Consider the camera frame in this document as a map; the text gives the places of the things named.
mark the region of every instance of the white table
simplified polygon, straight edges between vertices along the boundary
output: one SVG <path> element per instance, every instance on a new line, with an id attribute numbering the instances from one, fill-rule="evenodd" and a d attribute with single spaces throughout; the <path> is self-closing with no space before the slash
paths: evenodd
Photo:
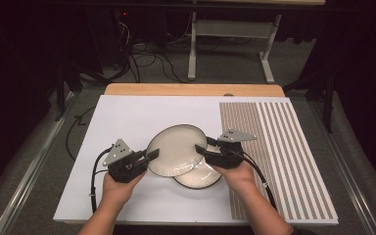
<path id="1" fill-rule="evenodd" d="M 89 193 L 92 167 L 97 156 L 115 143 L 118 138 L 122 138 L 134 151 L 143 150 L 147 148 L 156 134 L 177 124 L 195 125 L 208 136 L 216 138 L 222 133 L 219 107 L 221 102 L 282 104 L 292 107 L 288 98 L 275 97 L 102 96 L 54 219 L 63 222 L 85 222 L 91 216 Z M 289 118 L 296 123 L 296 117 Z M 299 123 L 295 129 L 298 130 L 294 130 L 295 132 L 301 130 Z M 300 148 L 308 151 L 305 160 L 313 171 L 307 175 L 307 178 L 316 179 L 317 187 L 313 191 L 309 190 L 298 206 L 290 208 L 288 205 L 293 204 L 293 200 L 302 197 L 301 192 L 292 185 L 299 187 L 300 184 L 305 184 L 305 181 L 301 178 L 296 184 L 290 184 L 287 193 L 283 192 L 282 195 L 277 196 L 279 212 L 292 224 L 337 224 L 338 217 L 310 154 L 305 137 L 302 133 L 297 134 L 303 138 L 302 143 L 305 146 Z M 274 152 L 271 157 L 277 158 Z M 286 166 L 276 168 L 283 172 L 278 171 L 279 177 L 276 179 L 272 177 L 272 184 L 280 182 L 279 185 L 285 185 L 281 175 L 287 174 L 288 170 L 290 171 L 293 167 L 299 166 L 293 164 L 287 168 Z M 98 174 L 96 176 L 98 202 L 102 195 L 102 180 L 103 173 Z M 316 212 L 307 214 L 310 207 L 308 202 L 311 199 L 317 199 L 319 208 Z M 130 201 L 120 212 L 117 223 L 244 225 L 248 224 L 248 221 L 244 218 L 234 219 L 231 216 L 229 190 L 222 178 L 210 188 L 192 190 L 181 186 L 173 178 L 160 177 L 148 172 L 136 186 Z"/>

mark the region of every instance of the wrist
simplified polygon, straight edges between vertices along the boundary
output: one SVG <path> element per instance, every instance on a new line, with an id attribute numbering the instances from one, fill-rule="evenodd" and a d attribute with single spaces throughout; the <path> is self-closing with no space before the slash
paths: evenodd
<path id="1" fill-rule="evenodd" d="M 108 214 L 118 215 L 120 211 L 123 209 L 123 206 L 124 204 L 118 203 L 117 201 L 106 200 L 102 198 L 98 210 L 101 210 Z"/>

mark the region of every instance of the metal rail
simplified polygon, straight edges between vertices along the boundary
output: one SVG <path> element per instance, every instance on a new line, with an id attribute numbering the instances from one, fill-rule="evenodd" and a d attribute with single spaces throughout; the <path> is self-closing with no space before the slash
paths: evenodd
<path id="1" fill-rule="evenodd" d="M 64 116 L 60 118 L 60 120 L 54 123 L 52 131 L 48 135 L 38 155 L 35 156 L 30 163 L 28 169 L 26 170 L 26 173 L 23 175 L 21 183 L 18 185 L 18 188 L 12 196 L 11 201 L 0 217 L 0 235 L 9 234 L 12 227 L 14 226 L 18 215 L 23 209 L 24 203 L 29 196 L 29 193 L 32 191 L 32 188 L 39 176 L 39 173 L 41 172 L 41 169 L 44 167 L 44 164 L 48 157 L 48 150 L 53 143 L 54 138 L 57 136 L 58 132 L 63 126 L 66 113 L 71 109 L 72 104 L 75 102 L 75 100 L 76 95 L 73 95 L 72 92 L 70 92 L 67 98 L 67 111 L 65 112 Z"/>
<path id="2" fill-rule="evenodd" d="M 368 207 L 367 201 L 358 185 L 356 184 L 355 179 L 343 157 L 341 151 L 335 141 L 334 136 L 328 132 L 325 125 L 322 122 L 322 113 L 320 108 L 316 105 L 315 102 L 308 102 L 310 109 L 314 112 L 317 117 L 318 124 L 324 133 L 329 146 L 334 155 L 335 163 L 338 167 L 339 174 L 344 182 L 344 185 L 347 188 L 347 191 L 352 200 L 353 206 L 358 213 L 359 219 L 362 222 L 362 225 L 365 228 L 365 231 L 370 235 L 376 235 L 376 221 L 375 218 Z"/>

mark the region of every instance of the human hand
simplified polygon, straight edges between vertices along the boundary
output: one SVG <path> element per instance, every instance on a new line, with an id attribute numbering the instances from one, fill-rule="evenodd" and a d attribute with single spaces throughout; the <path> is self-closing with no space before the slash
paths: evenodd
<path id="1" fill-rule="evenodd" d="M 129 201 L 133 188 L 146 174 L 146 171 L 132 179 L 128 183 L 115 182 L 112 177 L 106 173 L 103 181 L 103 196 L 100 207 L 107 205 L 110 209 L 119 212 L 127 201 Z"/>
<path id="2" fill-rule="evenodd" d="M 228 187 L 237 194 L 241 194 L 246 189 L 257 188 L 254 170 L 246 161 L 242 161 L 235 168 L 225 169 L 215 165 L 211 167 L 224 176 Z"/>

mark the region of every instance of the gray mat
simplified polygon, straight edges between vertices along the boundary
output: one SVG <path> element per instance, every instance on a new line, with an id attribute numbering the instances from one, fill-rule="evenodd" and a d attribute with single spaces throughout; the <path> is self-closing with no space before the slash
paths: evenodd
<path id="1" fill-rule="evenodd" d="M 285 85 L 299 77 L 312 45 L 312 43 L 295 45 L 291 41 L 275 43 L 269 56 L 269 62 L 278 84 Z M 234 47 L 231 45 L 231 47 L 220 47 L 214 51 L 199 51 L 196 82 L 264 83 L 260 64 L 257 62 L 257 52 L 253 49 L 254 46 L 254 44 Z M 188 49 L 154 49 L 166 52 L 179 77 L 187 76 Z M 150 62 L 152 60 L 150 61 L 149 57 L 137 60 L 139 66 L 144 63 L 148 65 Z M 151 66 L 139 69 L 142 82 L 173 82 L 164 75 L 165 70 L 169 76 L 173 77 L 170 72 L 170 64 L 166 61 L 164 61 L 164 67 L 160 60 L 156 60 Z M 117 81 L 134 82 L 134 76 L 128 72 Z M 26 200 L 11 234 L 75 234 L 81 227 L 81 225 L 55 222 L 52 217 L 73 165 L 73 161 L 66 151 L 66 135 L 75 121 L 74 116 L 79 116 L 94 106 L 103 92 L 104 87 L 88 85 L 79 95 L 71 112 L 66 117 L 63 128 L 51 146 L 47 163 Z M 294 95 L 292 103 L 326 187 L 331 194 L 340 221 L 337 226 L 310 227 L 310 229 L 318 234 L 366 234 L 347 188 L 337 173 L 337 166 L 332 158 L 333 153 L 325 141 L 325 135 L 315 114 L 311 112 L 303 96 Z M 334 104 L 334 107 L 339 107 L 339 103 Z M 36 128 L 3 174 L 0 180 L 0 215 L 14 194 L 30 161 L 39 151 L 37 148 L 45 139 L 45 134 L 49 132 L 45 123 L 52 121 L 53 114 L 50 113 L 43 120 L 44 124 L 40 124 Z M 90 119 L 91 113 L 86 115 L 81 122 L 88 124 Z M 80 148 L 87 126 L 78 125 L 71 131 L 70 149 L 74 155 Z M 351 171 L 355 174 L 354 177 L 376 216 L 376 173 L 353 137 L 351 127 L 342 109 L 334 109 L 333 128 L 340 149 L 344 153 L 346 161 L 351 164 Z M 249 227 L 224 227 L 221 229 L 218 227 L 120 226 L 117 232 L 121 234 L 252 234 Z"/>

